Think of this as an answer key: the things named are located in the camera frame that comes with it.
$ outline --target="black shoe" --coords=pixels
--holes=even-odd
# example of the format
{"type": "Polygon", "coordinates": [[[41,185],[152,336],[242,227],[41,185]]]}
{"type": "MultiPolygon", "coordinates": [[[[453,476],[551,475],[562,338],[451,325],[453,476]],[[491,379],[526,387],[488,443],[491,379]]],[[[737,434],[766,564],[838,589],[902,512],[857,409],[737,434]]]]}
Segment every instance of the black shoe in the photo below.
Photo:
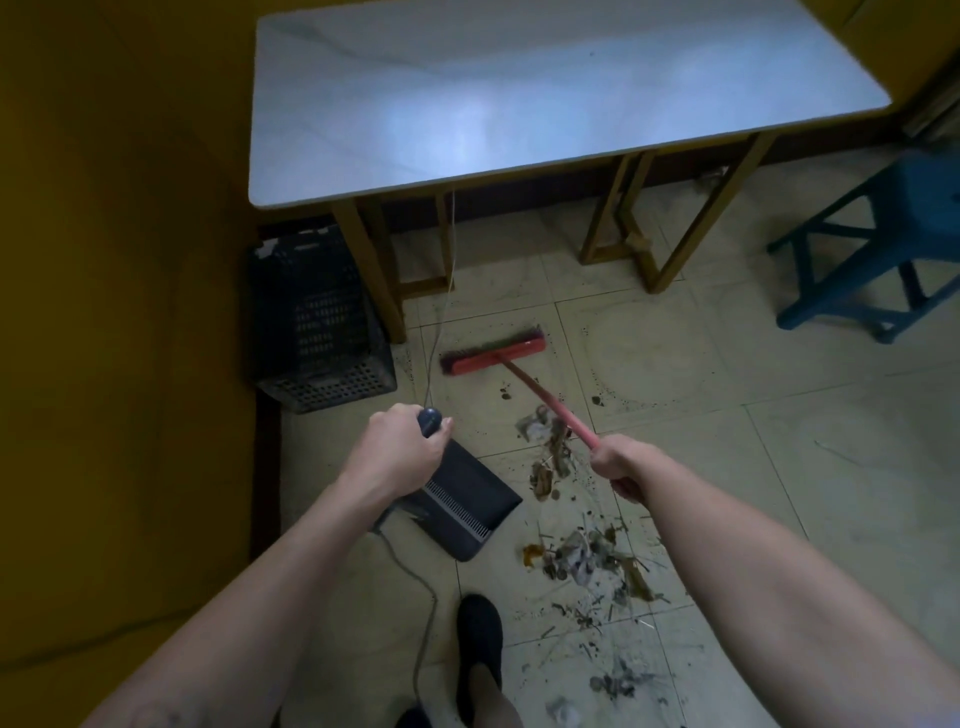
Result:
{"type": "Polygon", "coordinates": [[[457,680],[457,713],[464,725],[473,724],[470,699],[470,668],[480,663],[490,670],[498,688],[503,687],[500,657],[503,652],[503,625],[496,607],[485,596],[467,595],[457,610],[457,640],[460,642],[460,678],[457,680]]]}
{"type": "Polygon", "coordinates": [[[430,718],[419,705],[400,716],[396,728],[430,728],[430,718]]]}

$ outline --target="hand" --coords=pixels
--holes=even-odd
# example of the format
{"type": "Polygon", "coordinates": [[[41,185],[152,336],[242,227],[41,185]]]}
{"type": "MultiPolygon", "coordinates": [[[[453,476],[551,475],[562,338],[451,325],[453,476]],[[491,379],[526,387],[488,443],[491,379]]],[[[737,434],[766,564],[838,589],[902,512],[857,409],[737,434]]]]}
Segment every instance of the hand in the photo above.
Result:
{"type": "Polygon", "coordinates": [[[453,420],[444,418],[440,429],[423,437],[418,404],[395,404],[370,417],[340,471],[337,484],[354,495],[371,497],[384,507],[422,488],[440,467],[453,420]]]}
{"type": "Polygon", "coordinates": [[[618,496],[632,503],[645,503],[643,479],[637,461],[654,446],[633,440],[626,435],[608,435],[590,453],[590,466],[601,477],[606,477],[618,496]]]}

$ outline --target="gray cord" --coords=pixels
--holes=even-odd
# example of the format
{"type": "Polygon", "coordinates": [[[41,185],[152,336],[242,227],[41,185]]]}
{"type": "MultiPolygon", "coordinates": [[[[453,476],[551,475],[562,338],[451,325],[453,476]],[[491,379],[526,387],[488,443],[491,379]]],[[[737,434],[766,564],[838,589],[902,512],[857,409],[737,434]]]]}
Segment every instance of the gray cord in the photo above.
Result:
{"type": "MultiPolygon", "coordinates": [[[[446,288],[446,298],[444,300],[444,312],[440,317],[440,327],[437,329],[437,338],[434,339],[433,349],[430,351],[430,358],[427,359],[426,365],[426,394],[423,395],[423,406],[426,407],[430,400],[430,377],[433,374],[433,357],[437,353],[437,345],[440,344],[440,337],[444,335],[444,321],[446,320],[446,311],[450,306],[450,291],[453,290],[453,272],[457,268],[457,192],[453,190],[450,192],[450,231],[451,231],[451,240],[450,240],[450,282],[446,288]]],[[[426,618],[426,626],[423,628],[423,637],[420,639],[420,648],[417,650],[417,661],[414,662],[414,697],[417,699],[417,704],[423,707],[423,701],[420,699],[420,668],[423,667],[423,658],[426,656],[426,647],[430,643],[430,630],[433,629],[433,620],[437,616],[437,593],[434,591],[433,587],[420,576],[418,573],[410,569],[406,564],[399,560],[396,556],[396,551],[394,551],[393,545],[390,543],[390,539],[387,538],[387,535],[381,530],[381,524],[375,524],[373,533],[383,539],[384,546],[387,547],[387,552],[390,553],[390,558],[394,560],[394,563],[400,567],[400,570],[403,571],[407,576],[419,581],[423,588],[430,593],[430,598],[433,600],[433,604],[430,605],[430,616],[426,618]]]]}
{"type": "Polygon", "coordinates": [[[433,349],[430,350],[430,358],[426,360],[426,394],[423,395],[423,406],[426,407],[430,400],[430,381],[433,375],[433,357],[437,353],[437,346],[440,344],[440,337],[444,335],[444,322],[446,321],[446,310],[450,306],[450,291],[453,290],[453,272],[457,269],[457,190],[450,191],[450,282],[446,288],[446,297],[444,298],[444,312],[440,315],[440,327],[437,328],[437,338],[433,340],[433,349]]]}
{"type": "Polygon", "coordinates": [[[394,551],[390,539],[387,538],[383,531],[377,529],[373,533],[383,539],[383,544],[387,547],[390,558],[394,560],[394,563],[399,566],[404,573],[410,576],[410,578],[419,581],[423,585],[423,588],[430,593],[430,598],[433,600],[433,604],[430,605],[430,616],[426,618],[426,627],[423,628],[423,637],[420,639],[420,649],[417,650],[417,661],[414,662],[414,697],[417,699],[417,704],[422,707],[423,701],[420,699],[420,668],[423,667],[423,657],[426,655],[426,646],[430,642],[430,630],[433,629],[433,619],[437,616],[437,593],[433,587],[427,583],[426,579],[397,558],[396,551],[394,551]]]}

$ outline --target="blue stool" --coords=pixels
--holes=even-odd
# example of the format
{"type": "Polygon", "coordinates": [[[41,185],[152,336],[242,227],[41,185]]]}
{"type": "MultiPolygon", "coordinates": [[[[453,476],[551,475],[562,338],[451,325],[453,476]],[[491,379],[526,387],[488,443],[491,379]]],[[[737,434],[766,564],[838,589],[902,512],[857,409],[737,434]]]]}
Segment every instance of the blue stool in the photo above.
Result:
{"type": "Polygon", "coordinates": [[[960,263],[960,155],[910,153],[852,189],[827,209],[767,246],[773,253],[793,244],[800,298],[777,317],[780,328],[796,328],[821,315],[844,316],[866,324],[875,339],[897,336],[960,289],[960,275],[932,296],[924,293],[914,260],[960,263]],[[870,200],[873,228],[827,222],[860,197],[870,200]],[[821,280],[813,279],[807,236],[822,232],[867,242],[821,280]],[[854,291],[897,268],[908,311],[850,301],[854,291]]]}

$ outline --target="tiled floor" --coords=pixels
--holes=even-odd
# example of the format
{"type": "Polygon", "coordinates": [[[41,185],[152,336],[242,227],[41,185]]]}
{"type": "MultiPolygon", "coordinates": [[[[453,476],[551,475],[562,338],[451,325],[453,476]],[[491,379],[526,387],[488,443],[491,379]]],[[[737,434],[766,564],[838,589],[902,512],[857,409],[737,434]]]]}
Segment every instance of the tiled floor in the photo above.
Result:
{"type": "MultiPolygon", "coordinates": [[[[575,254],[592,202],[457,226],[457,290],[438,352],[537,325],[548,351],[522,364],[598,432],[653,442],[719,487],[809,538],[960,664],[960,297],[891,347],[860,328],[815,321],[775,325],[795,295],[789,255],[765,242],[882,167],[890,150],[761,168],[684,269],[651,297],[628,261],[582,267],[575,254]]],[[[637,203],[661,262],[705,193],[692,183],[645,190],[637,203]]],[[[853,209],[851,220],[869,210],[853,209]]],[[[436,275],[436,233],[399,236],[408,278],[436,275]]],[[[820,241],[821,262],[850,250],[820,241]]],[[[924,279],[953,275],[925,264],[924,279]]],[[[891,300],[894,279],[865,295],[891,300]]],[[[395,401],[422,401],[443,297],[408,302],[409,342],[395,347],[397,391],[312,415],[285,415],[282,507],[289,525],[332,480],[367,417],[395,401]]],[[[453,708],[460,594],[477,591],[504,620],[504,690],[527,726],[552,726],[545,705],[563,696],[584,726],[771,725],[733,670],[674,572],[646,511],[589,470],[582,443],[560,497],[529,488],[540,449],[515,422],[536,401],[508,372],[446,378],[432,403],[457,421],[456,437],[523,496],[471,562],[456,564],[402,516],[388,533],[401,558],[440,594],[421,677],[437,726],[453,708]],[[612,605],[612,584],[588,589],[527,570],[520,551],[540,534],[557,543],[577,526],[617,525],[660,599],[612,605]],[[574,610],[590,616],[581,627],[574,610]],[[611,701],[591,676],[624,660],[653,675],[634,698],[611,701]]],[[[410,670],[429,598],[374,537],[351,552],[287,697],[283,724],[391,726],[412,700],[410,670]]]]}

